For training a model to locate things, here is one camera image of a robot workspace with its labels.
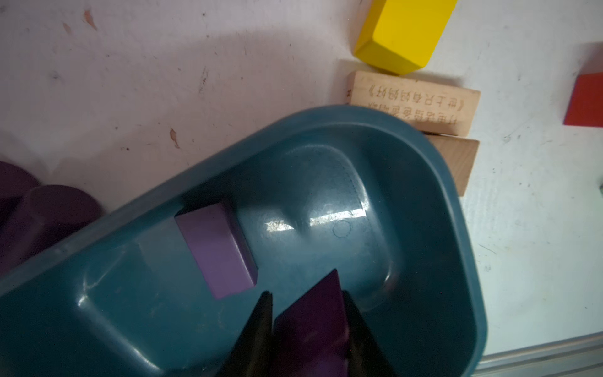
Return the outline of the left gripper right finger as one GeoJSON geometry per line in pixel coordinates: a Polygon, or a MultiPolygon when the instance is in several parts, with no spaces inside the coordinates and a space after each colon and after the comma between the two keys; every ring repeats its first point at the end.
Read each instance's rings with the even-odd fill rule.
{"type": "Polygon", "coordinates": [[[348,376],[395,376],[352,296],[347,291],[342,294],[350,327],[348,376]]]}

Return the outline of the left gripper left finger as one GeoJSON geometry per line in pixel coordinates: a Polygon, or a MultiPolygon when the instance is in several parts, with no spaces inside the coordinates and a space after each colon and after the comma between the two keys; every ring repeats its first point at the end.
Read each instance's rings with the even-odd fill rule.
{"type": "Polygon", "coordinates": [[[263,292],[216,376],[268,376],[273,334],[273,294],[263,292]]]}

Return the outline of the purple triangular prism brick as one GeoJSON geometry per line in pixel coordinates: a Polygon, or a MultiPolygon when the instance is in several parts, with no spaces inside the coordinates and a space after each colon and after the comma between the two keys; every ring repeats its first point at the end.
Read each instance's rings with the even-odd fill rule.
{"type": "Polygon", "coordinates": [[[350,327],[337,270],[274,321],[270,376],[347,376],[350,327]]]}

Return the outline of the light purple brick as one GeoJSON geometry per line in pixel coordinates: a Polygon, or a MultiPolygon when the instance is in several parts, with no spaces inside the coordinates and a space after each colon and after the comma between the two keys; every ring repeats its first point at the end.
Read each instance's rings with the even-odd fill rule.
{"type": "Polygon", "coordinates": [[[256,286],[258,267],[229,204],[191,210],[177,215],[175,222],[214,298],[256,286]]]}

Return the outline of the teal plastic storage bin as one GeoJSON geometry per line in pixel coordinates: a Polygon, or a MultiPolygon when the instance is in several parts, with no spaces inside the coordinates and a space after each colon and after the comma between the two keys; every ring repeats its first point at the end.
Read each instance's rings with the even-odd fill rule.
{"type": "Polygon", "coordinates": [[[469,376],[487,320],[452,174],[427,137],[353,106],[288,116],[1,280],[4,376],[214,375],[262,292],[332,270],[399,376],[469,376]],[[220,201],[258,267],[216,299],[175,218],[220,201]]]}

